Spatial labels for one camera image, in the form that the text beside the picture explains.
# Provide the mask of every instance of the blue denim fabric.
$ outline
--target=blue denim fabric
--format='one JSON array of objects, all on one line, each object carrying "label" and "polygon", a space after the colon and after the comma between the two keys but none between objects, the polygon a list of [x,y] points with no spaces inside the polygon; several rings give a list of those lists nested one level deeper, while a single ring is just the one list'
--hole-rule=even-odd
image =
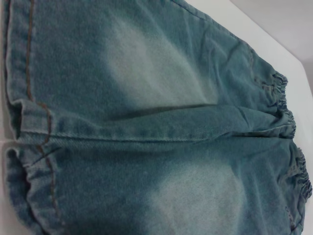
[{"label": "blue denim fabric", "polygon": [[287,79],[247,43],[182,0],[7,0],[3,18],[6,182],[34,234],[301,234]]}]

